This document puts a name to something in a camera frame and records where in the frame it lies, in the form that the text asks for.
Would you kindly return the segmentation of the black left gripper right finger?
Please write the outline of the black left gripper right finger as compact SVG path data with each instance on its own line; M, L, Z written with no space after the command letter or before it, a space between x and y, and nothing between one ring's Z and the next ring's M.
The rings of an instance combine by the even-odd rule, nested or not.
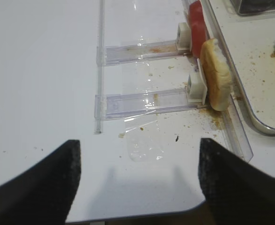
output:
M198 178L218 225L275 225L275 178L202 138Z

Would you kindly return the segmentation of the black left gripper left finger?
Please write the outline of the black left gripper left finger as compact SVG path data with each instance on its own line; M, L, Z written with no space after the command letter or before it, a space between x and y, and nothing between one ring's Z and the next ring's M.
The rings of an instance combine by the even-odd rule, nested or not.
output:
M0 186L0 225L63 225L81 178L79 140L68 140Z

